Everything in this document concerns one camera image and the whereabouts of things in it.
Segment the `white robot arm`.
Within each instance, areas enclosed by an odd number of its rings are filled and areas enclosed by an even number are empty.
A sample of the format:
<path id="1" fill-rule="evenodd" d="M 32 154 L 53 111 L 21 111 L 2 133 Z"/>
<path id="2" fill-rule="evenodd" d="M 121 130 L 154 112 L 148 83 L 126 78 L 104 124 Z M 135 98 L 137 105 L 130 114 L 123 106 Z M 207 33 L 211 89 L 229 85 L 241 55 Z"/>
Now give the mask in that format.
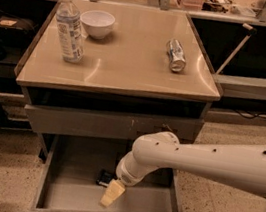
<path id="1" fill-rule="evenodd" d="M 266 145 L 187 145 L 167 131 L 135 139 L 131 151 L 118 163 L 116 178 L 110 181 L 100 204 L 110 206 L 126 187 L 160 168 L 190 172 L 266 197 Z"/>

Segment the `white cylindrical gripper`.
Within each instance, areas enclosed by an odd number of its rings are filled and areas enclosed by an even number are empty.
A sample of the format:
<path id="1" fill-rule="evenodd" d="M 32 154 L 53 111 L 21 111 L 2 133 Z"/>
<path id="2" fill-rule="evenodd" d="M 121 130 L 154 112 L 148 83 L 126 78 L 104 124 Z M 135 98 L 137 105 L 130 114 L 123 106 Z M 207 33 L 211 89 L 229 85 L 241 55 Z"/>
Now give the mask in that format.
<path id="1" fill-rule="evenodd" d="M 125 187 L 132 187 L 140 183 L 147 174 L 155 170 L 154 166 L 143 165 L 137 162 L 132 152 L 122 157 L 116 168 L 116 180 L 112 180 L 100 199 L 100 205 L 108 207 L 124 192 Z"/>

